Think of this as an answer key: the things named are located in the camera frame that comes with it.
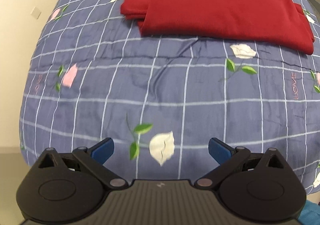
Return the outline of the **red long-sleeve shirt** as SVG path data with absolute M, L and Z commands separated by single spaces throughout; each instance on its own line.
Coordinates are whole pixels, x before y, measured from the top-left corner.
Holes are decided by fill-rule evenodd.
M 310 24 L 292 0 L 124 0 L 120 12 L 142 36 L 260 41 L 313 53 Z

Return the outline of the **blue plaid floral quilt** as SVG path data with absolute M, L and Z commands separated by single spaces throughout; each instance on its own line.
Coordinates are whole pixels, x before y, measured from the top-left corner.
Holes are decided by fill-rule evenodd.
M 59 0 L 31 58 L 20 113 L 27 164 L 110 137 L 124 179 L 195 180 L 216 167 L 210 138 L 274 147 L 308 194 L 319 191 L 319 41 L 306 56 L 232 40 L 141 38 L 121 0 Z

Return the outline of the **white wall socket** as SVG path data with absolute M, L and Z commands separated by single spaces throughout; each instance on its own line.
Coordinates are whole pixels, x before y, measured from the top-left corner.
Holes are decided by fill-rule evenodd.
M 32 11 L 31 11 L 31 16 L 37 20 L 39 18 L 40 14 L 41 14 L 41 10 L 38 7 L 33 7 Z

